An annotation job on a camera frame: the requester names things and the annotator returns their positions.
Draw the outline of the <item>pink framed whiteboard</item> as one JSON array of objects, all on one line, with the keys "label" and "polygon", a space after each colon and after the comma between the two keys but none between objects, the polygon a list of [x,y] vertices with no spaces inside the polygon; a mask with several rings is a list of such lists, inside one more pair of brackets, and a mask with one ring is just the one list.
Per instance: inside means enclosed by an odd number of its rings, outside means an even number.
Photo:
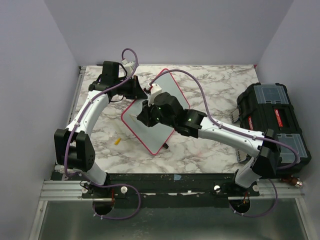
[{"label": "pink framed whiteboard", "polygon": [[164,68],[151,84],[147,99],[134,100],[121,120],[142,145],[156,155],[173,134],[173,124],[190,104],[173,75]]}]

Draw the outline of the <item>yellow marker cap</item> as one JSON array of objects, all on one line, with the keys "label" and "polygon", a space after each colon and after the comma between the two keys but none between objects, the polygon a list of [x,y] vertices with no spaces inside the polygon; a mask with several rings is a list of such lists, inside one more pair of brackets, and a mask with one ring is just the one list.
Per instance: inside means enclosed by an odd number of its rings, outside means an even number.
[{"label": "yellow marker cap", "polygon": [[120,141],[121,141],[122,139],[119,137],[115,142],[114,142],[114,145],[118,145],[119,143],[120,143]]}]

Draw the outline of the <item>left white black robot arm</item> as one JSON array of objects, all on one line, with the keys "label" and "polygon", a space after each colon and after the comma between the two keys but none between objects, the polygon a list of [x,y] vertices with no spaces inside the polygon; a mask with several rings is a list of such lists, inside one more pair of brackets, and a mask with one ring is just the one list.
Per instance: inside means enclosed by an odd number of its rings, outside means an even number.
[{"label": "left white black robot arm", "polygon": [[147,95],[140,86],[135,71],[138,63],[104,61],[102,73],[88,87],[86,100],[76,117],[54,133],[56,161],[64,167],[67,177],[82,175],[90,181],[93,191],[101,198],[111,191],[109,175],[95,162],[96,153],[91,142],[93,128],[116,95],[129,100],[145,100]]}]

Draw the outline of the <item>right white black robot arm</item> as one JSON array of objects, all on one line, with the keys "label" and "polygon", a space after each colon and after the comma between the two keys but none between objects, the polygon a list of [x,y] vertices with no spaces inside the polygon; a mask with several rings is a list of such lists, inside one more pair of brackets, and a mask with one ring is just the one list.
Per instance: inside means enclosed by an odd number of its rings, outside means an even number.
[{"label": "right white black robot arm", "polygon": [[160,93],[152,104],[144,100],[137,120],[147,127],[162,124],[182,136],[213,140],[247,153],[251,159],[235,173],[230,183],[230,191],[236,196],[247,192],[258,179],[276,176],[280,147],[272,129],[261,132],[214,123],[204,112],[183,108],[168,92]]}]

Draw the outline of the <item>black plastic toolbox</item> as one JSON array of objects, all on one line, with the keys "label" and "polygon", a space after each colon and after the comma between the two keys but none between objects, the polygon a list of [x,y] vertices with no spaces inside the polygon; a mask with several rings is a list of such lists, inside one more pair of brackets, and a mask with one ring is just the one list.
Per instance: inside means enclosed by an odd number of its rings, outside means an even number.
[{"label": "black plastic toolbox", "polygon": [[251,84],[237,97],[236,103],[237,109],[232,113],[234,123],[239,122],[241,128],[253,131],[272,129],[277,133],[279,142],[297,151],[300,160],[295,166],[278,171],[278,175],[297,174],[311,161],[285,85]]}]

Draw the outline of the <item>black base frame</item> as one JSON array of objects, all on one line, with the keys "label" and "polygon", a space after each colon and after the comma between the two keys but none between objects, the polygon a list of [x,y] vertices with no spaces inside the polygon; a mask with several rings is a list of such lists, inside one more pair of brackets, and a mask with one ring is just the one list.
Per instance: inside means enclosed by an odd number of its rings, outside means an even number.
[{"label": "black base frame", "polygon": [[111,173],[110,189],[90,186],[79,176],[67,179],[53,173],[45,190],[57,190],[57,200],[83,200],[97,209],[227,208],[229,200],[259,196],[257,182],[237,186],[232,173]]}]

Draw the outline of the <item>aluminium rail frame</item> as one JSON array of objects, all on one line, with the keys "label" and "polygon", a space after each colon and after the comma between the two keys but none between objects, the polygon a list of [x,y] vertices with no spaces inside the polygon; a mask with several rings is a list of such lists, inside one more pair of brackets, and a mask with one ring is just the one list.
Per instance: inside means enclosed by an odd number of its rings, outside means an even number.
[{"label": "aluminium rail frame", "polygon": [[[63,122],[59,125],[61,127],[66,126],[71,122],[72,117],[74,117],[76,112],[76,106],[80,96],[81,87],[83,84],[84,76],[86,73],[86,66],[79,66],[76,70],[76,77],[72,79],[71,86],[68,87],[64,84],[62,87],[58,88],[58,93],[56,95],[57,99],[60,99],[63,95],[63,91],[67,90],[67,100],[62,103],[63,111],[61,112]],[[65,204],[67,198],[70,196],[70,190],[62,190],[62,198],[58,196],[59,190],[54,190],[54,196],[49,196],[49,198],[38,198],[38,205],[35,212],[35,216],[32,223],[32,228],[30,230],[29,239],[30,240],[39,240],[42,234],[42,228],[44,222],[46,221],[46,216],[50,208],[50,202],[57,202]]]}]

